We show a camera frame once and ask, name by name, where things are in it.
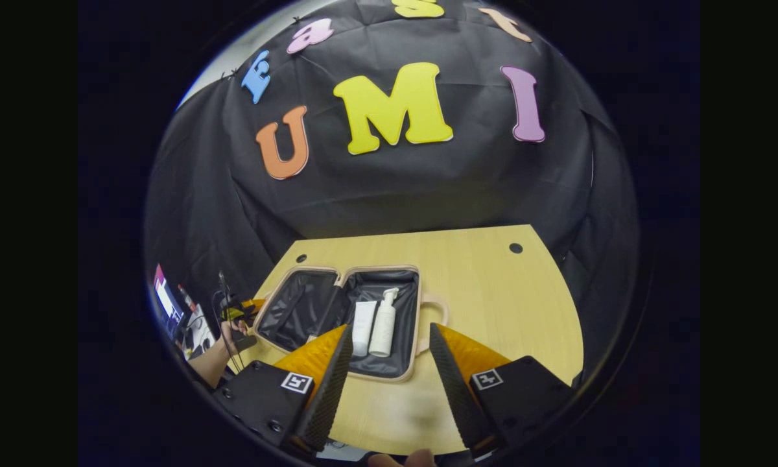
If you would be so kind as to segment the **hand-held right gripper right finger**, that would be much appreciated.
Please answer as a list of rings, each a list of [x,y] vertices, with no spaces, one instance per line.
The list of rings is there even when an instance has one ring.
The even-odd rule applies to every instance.
[[[531,443],[574,395],[530,355],[511,360],[440,323],[431,323],[429,337],[449,410],[472,455]]]

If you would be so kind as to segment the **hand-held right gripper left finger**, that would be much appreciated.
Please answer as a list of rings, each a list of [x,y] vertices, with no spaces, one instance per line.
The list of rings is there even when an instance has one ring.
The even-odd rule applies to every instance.
[[[351,326],[344,324],[277,363],[253,361],[215,390],[215,399],[261,442],[289,455],[316,455],[335,422],[351,354]]]

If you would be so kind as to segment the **white squeeze tube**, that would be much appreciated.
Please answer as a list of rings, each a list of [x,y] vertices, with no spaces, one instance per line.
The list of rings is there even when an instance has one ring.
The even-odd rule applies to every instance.
[[[351,323],[351,340],[353,341],[353,356],[368,355],[372,333],[372,322],[376,313],[377,301],[363,301],[355,304],[353,323]]]

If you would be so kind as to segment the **white spray bottle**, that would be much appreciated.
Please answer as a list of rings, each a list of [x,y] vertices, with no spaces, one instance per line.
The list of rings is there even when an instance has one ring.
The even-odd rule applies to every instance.
[[[398,287],[392,287],[392,289],[386,289],[383,292],[383,299],[378,305],[372,323],[372,334],[368,348],[368,354],[372,357],[389,357],[392,353],[395,316],[397,315],[394,302],[399,293]]]

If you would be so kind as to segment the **white side desk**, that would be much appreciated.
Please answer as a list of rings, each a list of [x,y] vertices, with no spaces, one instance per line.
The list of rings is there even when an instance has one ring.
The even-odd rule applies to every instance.
[[[180,341],[184,359],[188,361],[199,357],[199,355],[210,349],[216,340],[217,338],[208,325],[202,306],[196,304],[193,313],[188,317],[181,330]]]

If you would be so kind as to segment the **computer monitor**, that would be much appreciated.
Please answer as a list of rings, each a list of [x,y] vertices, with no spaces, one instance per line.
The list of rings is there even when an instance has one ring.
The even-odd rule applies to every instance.
[[[179,306],[172,287],[164,275],[161,264],[158,264],[153,277],[153,291],[157,298],[158,322],[165,334],[175,342],[178,340],[179,327],[185,313]]]

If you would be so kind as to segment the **black backdrop cloth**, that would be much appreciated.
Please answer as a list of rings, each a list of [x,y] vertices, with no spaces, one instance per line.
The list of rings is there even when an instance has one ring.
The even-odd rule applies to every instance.
[[[336,0],[194,93],[158,147],[144,263],[256,291],[298,239],[530,224],[572,293],[582,373],[611,353],[640,223],[593,88],[513,8]]]

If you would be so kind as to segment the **row of black cloth clips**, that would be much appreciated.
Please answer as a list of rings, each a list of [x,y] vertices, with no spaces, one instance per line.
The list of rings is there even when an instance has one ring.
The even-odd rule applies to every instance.
[[[237,70],[262,45],[302,20],[300,15],[268,18],[249,27],[226,45],[211,61],[208,72],[217,78]]]

